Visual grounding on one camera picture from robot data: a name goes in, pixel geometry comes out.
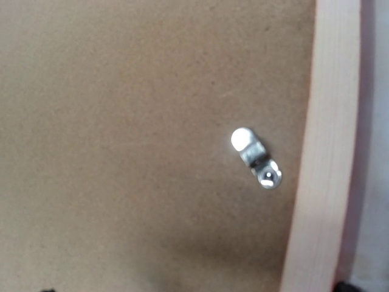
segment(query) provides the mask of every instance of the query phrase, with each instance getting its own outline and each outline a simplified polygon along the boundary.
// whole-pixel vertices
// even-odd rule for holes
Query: hardboard backing
[[[1,6],[0,290],[277,291],[314,0]]]

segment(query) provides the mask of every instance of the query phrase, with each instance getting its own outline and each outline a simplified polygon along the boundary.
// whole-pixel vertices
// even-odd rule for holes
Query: black object
[[[339,282],[334,288],[334,292],[363,292],[361,289],[347,284],[345,282]]]

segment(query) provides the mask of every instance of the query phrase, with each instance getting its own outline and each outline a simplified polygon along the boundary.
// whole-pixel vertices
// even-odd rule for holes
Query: wooden frame
[[[300,178],[281,292],[330,292],[356,136],[360,0],[317,0]]]

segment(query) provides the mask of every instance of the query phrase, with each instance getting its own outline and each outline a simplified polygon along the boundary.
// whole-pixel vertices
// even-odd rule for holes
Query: silver metal bracket
[[[274,189],[281,183],[282,173],[277,163],[270,158],[252,130],[236,129],[231,136],[231,143],[265,189]]]

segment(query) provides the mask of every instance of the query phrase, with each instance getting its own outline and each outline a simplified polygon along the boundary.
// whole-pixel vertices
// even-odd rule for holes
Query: white surface
[[[373,109],[370,157],[356,258],[350,281],[368,292],[388,292],[389,1],[375,1],[374,11],[374,81],[371,97],[373,98]]]

